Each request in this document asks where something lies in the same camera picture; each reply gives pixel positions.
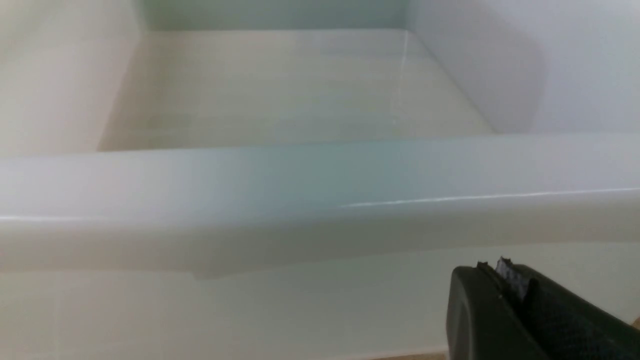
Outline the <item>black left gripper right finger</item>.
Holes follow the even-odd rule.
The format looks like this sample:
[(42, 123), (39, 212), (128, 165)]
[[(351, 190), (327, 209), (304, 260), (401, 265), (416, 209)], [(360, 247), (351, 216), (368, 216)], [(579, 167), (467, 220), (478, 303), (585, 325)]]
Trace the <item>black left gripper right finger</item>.
[(502, 258), (496, 273), (516, 314), (551, 360), (637, 360), (639, 330), (529, 266)]

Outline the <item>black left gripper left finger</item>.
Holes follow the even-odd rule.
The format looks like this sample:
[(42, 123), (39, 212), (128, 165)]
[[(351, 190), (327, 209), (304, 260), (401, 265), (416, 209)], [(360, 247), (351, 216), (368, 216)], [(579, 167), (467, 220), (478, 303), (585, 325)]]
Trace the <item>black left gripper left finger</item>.
[(450, 278), (446, 342), (450, 360), (548, 360), (514, 308), (514, 294), (487, 263), (457, 266)]

